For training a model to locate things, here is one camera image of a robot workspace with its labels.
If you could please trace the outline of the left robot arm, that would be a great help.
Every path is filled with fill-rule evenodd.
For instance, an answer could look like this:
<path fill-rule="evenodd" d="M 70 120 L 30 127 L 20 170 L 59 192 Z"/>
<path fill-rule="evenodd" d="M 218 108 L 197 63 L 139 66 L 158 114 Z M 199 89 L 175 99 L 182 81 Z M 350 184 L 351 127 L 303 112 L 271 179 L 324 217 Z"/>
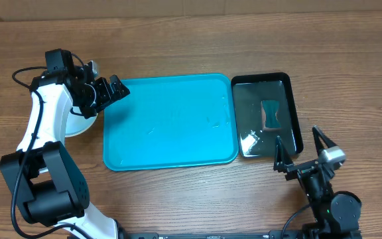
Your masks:
<path fill-rule="evenodd" d="M 29 224 L 47 230 L 42 238 L 65 229 L 75 238 L 127 238 L 116 219 L 105 216 L 90 201 L 88 184 L 65 147 L 68 116 L 85 120 L 129 95 L 116 75 L 100 77 L 94 62 L 74 64 L 77 55 L 61 48 L 45 53 L 42 73 L 27 89 L 32 110 L 22 141 L 14 153 L 2 156 L 0 170 L 11 192 L 11 223 L 23 238 L 16 213 Z"/>

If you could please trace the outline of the green scrubbing sponge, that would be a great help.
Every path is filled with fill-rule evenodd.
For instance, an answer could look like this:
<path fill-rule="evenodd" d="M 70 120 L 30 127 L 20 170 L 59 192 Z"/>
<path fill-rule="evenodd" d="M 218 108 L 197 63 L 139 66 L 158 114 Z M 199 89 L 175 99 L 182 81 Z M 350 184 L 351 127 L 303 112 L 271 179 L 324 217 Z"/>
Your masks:
<path fill-rule="evenodd" d="M 263 100 L 261 102 L 262 126 L 264 131 L 275 131 L 281 128 L 277 113 L 279 102 L 275 100 Z"/>

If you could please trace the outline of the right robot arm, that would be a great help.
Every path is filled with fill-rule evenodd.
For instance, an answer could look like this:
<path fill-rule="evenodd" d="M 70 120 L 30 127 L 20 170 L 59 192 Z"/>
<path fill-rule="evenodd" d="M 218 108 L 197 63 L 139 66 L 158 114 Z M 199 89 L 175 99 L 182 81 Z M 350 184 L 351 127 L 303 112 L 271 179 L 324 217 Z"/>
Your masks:
<path fill-rule="evenodd" d="M 346 161 L 344 151 L 327 137 L 318 126 L 312 128 L 317 159 L 295 165 L 282 139 L 275 140 L 273 169 L 285 174 L 285 179 L 298 180 L 308 204 L 285 222 L 280 238 L 361 238 L 359 218 L 361 200 L 349 191 L 334 192 L 330 180 Z M 299 214 L 312 210 L 315 222 L 305 224 L 299 231 L 287 228 Z"/>

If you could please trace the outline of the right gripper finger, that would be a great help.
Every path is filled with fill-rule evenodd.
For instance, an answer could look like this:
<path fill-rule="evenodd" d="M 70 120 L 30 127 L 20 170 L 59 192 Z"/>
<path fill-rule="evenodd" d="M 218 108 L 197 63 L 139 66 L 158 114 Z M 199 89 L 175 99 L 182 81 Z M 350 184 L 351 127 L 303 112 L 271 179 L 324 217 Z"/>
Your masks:
<path fill-rule="evenodd" d="M 329 137 L 327 137 L 317 125 L 312 127 L 312 133 L 318 155 L 320 155 L 323 150 L 337 148 L 337 145 Z"/>
<path fill-rule="evenodd" d="M 284 148 L 281 137 L 277 136 L 275 140 L 275 160 L 273 170 L 278 172 L 287 172 L 288 168 L 292 166 L 292 159 L 288 154 L 288 151 Z"/>

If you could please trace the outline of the light blue plate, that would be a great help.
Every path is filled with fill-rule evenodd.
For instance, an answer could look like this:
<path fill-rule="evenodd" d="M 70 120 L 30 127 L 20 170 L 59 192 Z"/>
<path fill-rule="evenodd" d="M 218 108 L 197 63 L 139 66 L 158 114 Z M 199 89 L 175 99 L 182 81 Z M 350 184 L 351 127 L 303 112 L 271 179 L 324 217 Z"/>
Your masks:
<path fill-rule="evenodd" d="M 97 117 L 85 119 L 83 116 L 77 116 L 69 113 L 66 122 L 66 137 L 74 137 L 88 130 L 96 121 Z"/>

